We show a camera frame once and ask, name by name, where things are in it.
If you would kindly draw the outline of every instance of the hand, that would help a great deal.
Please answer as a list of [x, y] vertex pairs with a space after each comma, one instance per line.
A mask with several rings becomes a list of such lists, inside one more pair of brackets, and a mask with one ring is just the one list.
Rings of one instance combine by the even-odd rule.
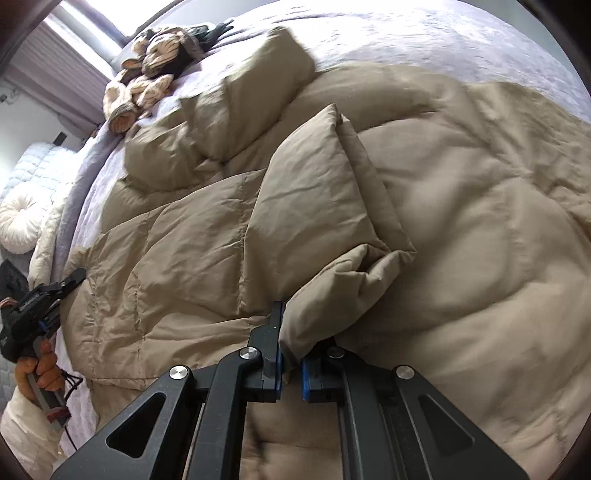
[[41, 341], [41, 359], [22, 357], [18, 359], [17, 366], [14, 369], [14, 376], [17, 380], [17, 387], [20, 392], [34, 404], [37, 404], [37, 398], [33, 389], [29, 385], [27, 375], [37, 371], [39, 380], [37, 386], [44, 388], [49, 392], [62, 390], [66, 386], [66, 381], [61, 375], [61, 369], [56, 365], [57, 355], [52, 351], [49, 340]]

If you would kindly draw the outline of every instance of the plush toy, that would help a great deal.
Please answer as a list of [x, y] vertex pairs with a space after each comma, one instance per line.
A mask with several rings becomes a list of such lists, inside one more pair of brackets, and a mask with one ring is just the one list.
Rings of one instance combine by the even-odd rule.
[[169, 91], [173, 80], [194, 61], [201, 61], [220, 36], [230, 31], [232, 20], [215, 28], [147, 28], [137, 35], [131, 50], [136, 57], [125, 60], [124, 68], [105, 90], [103, 113], [114, 133], [124, 133], [138, 118]]

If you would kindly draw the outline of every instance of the beige down comforter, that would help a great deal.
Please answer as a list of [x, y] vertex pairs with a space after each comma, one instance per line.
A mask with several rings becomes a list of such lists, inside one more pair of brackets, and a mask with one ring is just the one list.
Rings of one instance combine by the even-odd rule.
[[[272, 30], [219, 87], [130, 132], [104, 234], [71, 259], [88, 278], [64, 337], [100, 425], [290, 299], [292, 361], [336, 335], [413, 365], [547, 478], [590, 410], [590, 134], [518, 85], [318, 73]], [[244, 479], [340, 476], [334, 407], [304, 404], [296, 375], [279, 403], [249, 406]]]

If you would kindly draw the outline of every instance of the white pillow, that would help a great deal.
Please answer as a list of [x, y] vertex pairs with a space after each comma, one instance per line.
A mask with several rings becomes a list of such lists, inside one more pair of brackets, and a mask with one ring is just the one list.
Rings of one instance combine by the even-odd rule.
[[13, 254], [33, 250], [50, 208], [43, 187], [30, 181], [16, 185], [0, 205], [0, 243]]

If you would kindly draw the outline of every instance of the metal pivot bolt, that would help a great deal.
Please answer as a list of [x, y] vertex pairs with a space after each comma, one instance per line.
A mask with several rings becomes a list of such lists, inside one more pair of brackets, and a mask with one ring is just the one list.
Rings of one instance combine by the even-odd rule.
[[240, 350], [240, 356], [244, 360], [250, 360], [251, 358], [256, 358], [258, 356], [258, 350], [253, 346], [246, 346]]
[[403, 380], [410, 380], [414, 377], [414, 370], [407, 365], [400, 365], [400, 367], [396, 369], [396, 376]]
[[170, 375], [170, 378], [174, 380], [182, 380], [189, 374], [189, 369], [182, 365], [177, 365], [176, 367], [172, 367], [168, 374]]
[[343, 358], [345, 356], [345, 351], [339, 346], [331, 346], [326, 351], [326, 355], [331, 358]]

